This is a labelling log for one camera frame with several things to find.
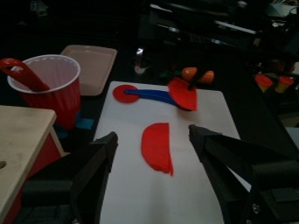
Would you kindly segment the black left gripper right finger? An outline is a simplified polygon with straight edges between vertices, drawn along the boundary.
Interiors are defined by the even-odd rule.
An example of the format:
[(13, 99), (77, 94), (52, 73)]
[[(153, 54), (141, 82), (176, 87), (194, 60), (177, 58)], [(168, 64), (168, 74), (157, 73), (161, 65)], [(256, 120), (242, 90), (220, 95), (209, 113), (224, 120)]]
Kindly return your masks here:
[(224, 224), (299, 222), (299, 157), (189, 126)]

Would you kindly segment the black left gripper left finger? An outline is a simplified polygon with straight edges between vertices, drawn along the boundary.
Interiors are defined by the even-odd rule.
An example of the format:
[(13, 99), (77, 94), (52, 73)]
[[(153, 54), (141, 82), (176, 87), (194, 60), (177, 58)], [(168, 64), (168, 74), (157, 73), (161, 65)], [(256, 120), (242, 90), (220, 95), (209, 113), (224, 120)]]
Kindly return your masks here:
[(25, 181), (14, 224), (98, 224), (116, 150), (109, 133), (41, 168)]

